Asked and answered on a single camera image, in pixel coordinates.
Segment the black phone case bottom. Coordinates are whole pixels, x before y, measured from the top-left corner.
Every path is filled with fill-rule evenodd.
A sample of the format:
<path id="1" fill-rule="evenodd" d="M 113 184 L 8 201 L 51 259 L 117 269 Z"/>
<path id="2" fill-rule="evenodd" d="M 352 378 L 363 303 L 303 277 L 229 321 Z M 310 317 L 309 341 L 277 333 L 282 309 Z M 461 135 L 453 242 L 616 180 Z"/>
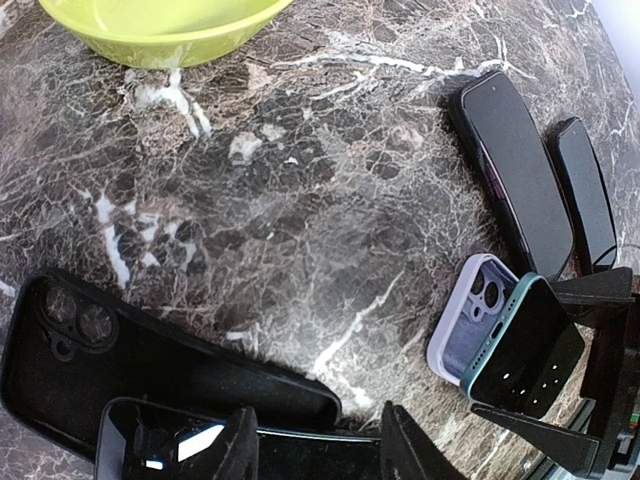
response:
<path id="1" fill-rule="evenodd" d="M 2 358 L 6 410 L 93 460 L 102 412 L 119 397 L 218 418 L 249 406 L 263 426 L 317 430 L 333 428 L 342 412 L 321 382 L 209 343 L 67 271 L 33 272 Z"/>

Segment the lavender phone case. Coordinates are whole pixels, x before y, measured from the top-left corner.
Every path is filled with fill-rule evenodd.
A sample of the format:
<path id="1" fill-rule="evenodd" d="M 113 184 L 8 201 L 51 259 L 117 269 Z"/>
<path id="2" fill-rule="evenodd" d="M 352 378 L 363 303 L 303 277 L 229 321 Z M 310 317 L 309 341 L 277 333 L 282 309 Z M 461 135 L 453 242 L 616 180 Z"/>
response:
<path id="1" fill-rule="evenodd" d="M 496 256 L 470 256 L 426 348 L 429 368 L 457 386 L 486 335 L 497 325 L 518 277 Z"/>

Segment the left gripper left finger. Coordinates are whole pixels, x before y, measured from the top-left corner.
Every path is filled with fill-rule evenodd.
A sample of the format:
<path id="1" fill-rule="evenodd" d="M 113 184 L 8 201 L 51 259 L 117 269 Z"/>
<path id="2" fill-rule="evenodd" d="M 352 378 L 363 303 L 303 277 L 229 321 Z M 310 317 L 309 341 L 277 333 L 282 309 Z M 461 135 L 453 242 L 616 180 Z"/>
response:
<path id="1" fill-rule="evenodd" d="M 258 478 L 259 438 L 252 407 L 240 408 L 210 447 L 213 480 Z"/>

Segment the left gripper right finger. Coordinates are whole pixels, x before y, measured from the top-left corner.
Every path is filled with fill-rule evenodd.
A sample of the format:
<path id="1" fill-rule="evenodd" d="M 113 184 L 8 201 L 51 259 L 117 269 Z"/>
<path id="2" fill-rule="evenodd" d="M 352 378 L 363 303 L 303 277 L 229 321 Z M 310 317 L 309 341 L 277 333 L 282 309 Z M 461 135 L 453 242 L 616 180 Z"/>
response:
<path id="1" fill-rule="evenodd" d="M 382 411 L 380 464 L 383 479 L 466 479 L 407 410 L 391 401 Z"/>

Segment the black phone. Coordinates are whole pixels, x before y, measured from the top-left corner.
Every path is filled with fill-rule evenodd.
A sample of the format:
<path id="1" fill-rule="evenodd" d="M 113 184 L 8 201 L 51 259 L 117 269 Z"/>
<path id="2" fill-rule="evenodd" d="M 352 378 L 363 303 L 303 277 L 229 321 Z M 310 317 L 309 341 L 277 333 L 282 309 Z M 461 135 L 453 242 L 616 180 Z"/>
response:
<path id="1" fill-rule="evenodd" d="M 602 170 L 584 123 L 561 122 L 549 142 L 551 160 L 569 209 L 580 271 L 591 275 L 613 267 L 617 236 Z"/>
<path id="2" fill-rule="evenodd" d="M 264 428 L 252 408 L 216 419 L 133 398 L 105 407 L 97 479 L 378 479 L 379 439 Z"/>

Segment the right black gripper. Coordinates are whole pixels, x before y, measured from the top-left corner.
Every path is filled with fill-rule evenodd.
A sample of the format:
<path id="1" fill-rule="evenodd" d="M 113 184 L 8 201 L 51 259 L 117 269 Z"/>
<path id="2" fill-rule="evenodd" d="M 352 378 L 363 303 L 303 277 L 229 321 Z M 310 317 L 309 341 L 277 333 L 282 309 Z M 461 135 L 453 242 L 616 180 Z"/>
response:
<path id="1" fill-rule="evenodd" d="M 632 286 L 629 267 L 551 283 L 573 320 L 619 309 L 595 330 L 581 386 L 581 395 L 595 401 L 590 436 L 479 403 L 471 411 L 520 436 L 573 475 L 631 471 L 639 457 L 639 296 L 633 299 Z"/>

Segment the dark phone with teal edge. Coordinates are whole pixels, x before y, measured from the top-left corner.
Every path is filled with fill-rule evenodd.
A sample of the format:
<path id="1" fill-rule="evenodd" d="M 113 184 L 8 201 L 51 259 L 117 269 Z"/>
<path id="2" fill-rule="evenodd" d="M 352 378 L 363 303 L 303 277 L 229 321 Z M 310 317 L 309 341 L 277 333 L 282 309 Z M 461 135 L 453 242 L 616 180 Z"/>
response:
<path id="1" fill-rule="evenodd" d="M 462 374 L 460 389 L 474 403 L 540 419 L 561 393 L 584 347 L 549 282 L 527 273 Z"/>

